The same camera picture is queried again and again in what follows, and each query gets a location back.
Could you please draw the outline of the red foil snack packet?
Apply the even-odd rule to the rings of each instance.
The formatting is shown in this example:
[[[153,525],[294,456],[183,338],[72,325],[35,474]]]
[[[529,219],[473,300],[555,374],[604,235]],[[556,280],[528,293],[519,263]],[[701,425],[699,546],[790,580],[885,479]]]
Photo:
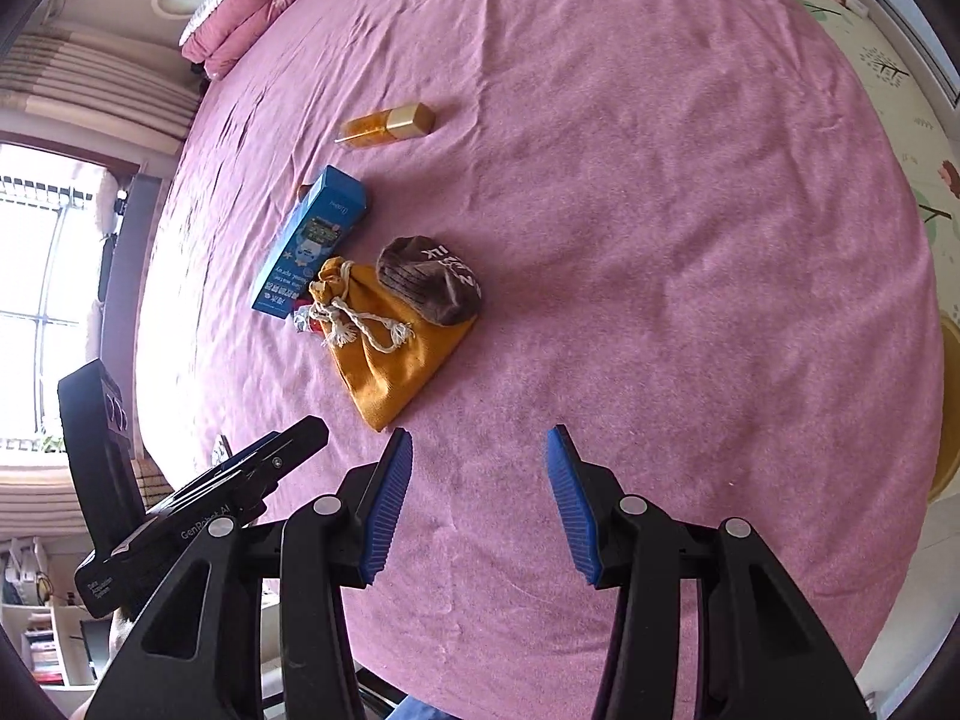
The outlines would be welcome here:
[[[299,333],[314,333],[324,337],[324,312],[315,302],[303,302],[295,307],[290,316],[293,327]]]

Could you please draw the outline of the mustard drawstring pouch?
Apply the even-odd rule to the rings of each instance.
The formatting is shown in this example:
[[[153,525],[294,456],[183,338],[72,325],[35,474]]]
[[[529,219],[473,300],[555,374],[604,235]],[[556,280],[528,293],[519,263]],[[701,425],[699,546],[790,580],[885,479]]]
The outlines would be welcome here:
[[[324,337],[363,421],[381,431],[410,405],[475,322],[436,325],[377,281],[371,265],[324,262],[309,283],[308,327]]]

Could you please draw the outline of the blue carton box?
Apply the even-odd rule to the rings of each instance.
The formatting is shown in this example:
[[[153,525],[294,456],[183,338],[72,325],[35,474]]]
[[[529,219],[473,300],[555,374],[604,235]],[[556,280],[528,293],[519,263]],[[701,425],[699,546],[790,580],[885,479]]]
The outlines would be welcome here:
[[[368,211],[363,184],[325,166],[291,211],[249,291],[251,309],[286,319],[296,301]]]

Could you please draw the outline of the yellow trash bin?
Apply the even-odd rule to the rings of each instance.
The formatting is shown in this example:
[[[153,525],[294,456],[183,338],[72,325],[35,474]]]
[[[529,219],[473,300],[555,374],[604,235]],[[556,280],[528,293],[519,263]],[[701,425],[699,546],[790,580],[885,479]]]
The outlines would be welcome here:
[[[960,450],[960,337],[958,325],[947,314],[940,314],[944,346],[944,403],[940,427],[939,455],[928,502],[958,494],[958,450]]]

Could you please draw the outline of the white smartphone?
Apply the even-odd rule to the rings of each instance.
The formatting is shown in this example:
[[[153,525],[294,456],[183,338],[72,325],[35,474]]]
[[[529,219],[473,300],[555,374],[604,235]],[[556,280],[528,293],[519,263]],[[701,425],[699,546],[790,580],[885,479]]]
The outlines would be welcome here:
[[[223,434],[218,434],[213,440],[212,452],[210,452],[210,463],[213,466],[221,465],[233,456],[233,450],[229,447],[229,442]]]

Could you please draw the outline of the brown patterned sock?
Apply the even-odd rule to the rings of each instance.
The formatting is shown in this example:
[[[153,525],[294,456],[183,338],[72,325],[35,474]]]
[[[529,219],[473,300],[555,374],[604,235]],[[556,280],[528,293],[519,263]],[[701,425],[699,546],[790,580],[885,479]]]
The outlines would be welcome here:
[[[447,245],[427,236],[397,238],[377,255],[376,278],[427,322],[454,327],[483,305],[477,275]]]

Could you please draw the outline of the amber perfume bottle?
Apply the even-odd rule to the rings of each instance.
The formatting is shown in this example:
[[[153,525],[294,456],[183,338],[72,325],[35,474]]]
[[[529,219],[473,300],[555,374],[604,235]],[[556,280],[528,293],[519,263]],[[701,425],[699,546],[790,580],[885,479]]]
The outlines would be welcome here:
[[[405,104],[350,119],[340,127],[335,143],[345,148],[370,148],[423,138],[433,132],[436,112],[423,103]]]

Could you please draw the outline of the pink bed sheet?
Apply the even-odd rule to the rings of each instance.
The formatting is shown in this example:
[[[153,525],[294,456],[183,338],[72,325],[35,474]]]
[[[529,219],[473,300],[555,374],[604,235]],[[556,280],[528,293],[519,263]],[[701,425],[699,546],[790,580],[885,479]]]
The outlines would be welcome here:
[[[350,119],[436,112],[345,148]],[[356,658],[462,718],[584,718],[615,595],[545,473],[564,424],[671,517],[757,527],[851,668],[916,550],[939,449],[928,238],[882,124],[799,0],[296,0],[206,92],[158,223],[137,411],[172,484],[223,434],[329,444],[283,518],[381,455],[324,341],[251,309],[299,184],[363,182],[348,259],[428,236],[482,285],[400,415],[413,475]]]

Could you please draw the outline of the beige curtain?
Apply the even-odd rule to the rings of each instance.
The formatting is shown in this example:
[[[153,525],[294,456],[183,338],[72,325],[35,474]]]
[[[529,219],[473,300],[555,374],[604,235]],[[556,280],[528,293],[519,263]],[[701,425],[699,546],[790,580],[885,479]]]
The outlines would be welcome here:
[[[2,107],[156,153],[181,151],[202,93],[169,47],[101,31],[26,29],[2,59]]]

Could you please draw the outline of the folded pink quilt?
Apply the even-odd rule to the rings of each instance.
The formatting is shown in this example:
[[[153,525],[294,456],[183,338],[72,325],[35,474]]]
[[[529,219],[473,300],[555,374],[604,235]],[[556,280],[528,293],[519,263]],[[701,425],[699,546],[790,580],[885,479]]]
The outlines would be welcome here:
[[[223,80],[295,0],[223,0],[181,47],[208,80]]]

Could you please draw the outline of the cartoon play mat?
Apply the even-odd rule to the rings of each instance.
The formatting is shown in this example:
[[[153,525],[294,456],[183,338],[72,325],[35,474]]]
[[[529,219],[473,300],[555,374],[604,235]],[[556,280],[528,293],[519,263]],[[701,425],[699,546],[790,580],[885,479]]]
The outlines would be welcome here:
[[[844,0],[799,2],[850,60],[866,88],[918,202],[934,254],[957,263],[958,199],[947,185],[955,161],[921,86],[869,16],[856,15]]]

